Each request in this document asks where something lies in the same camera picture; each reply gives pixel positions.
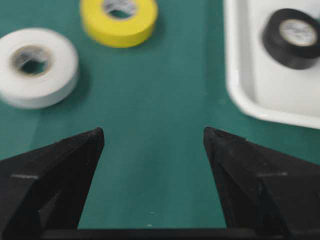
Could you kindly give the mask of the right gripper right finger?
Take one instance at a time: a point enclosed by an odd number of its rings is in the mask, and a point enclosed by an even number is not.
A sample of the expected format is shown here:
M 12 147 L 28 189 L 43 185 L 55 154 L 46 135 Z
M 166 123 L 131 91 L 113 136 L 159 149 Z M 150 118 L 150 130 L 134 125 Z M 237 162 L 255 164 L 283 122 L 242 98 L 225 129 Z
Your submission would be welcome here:
M 203 144 L 228 228 L 258 237 L 320 237 L 318 164 L 213 127 Z

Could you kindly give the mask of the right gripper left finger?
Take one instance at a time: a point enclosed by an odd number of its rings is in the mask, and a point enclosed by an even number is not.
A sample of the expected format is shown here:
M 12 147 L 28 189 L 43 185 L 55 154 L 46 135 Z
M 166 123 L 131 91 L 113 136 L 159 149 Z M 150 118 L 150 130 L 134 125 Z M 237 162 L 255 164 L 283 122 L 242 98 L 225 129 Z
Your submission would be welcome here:
M 104 145 L 98 127 L 1 160 L 1 239 L 76 229 Z

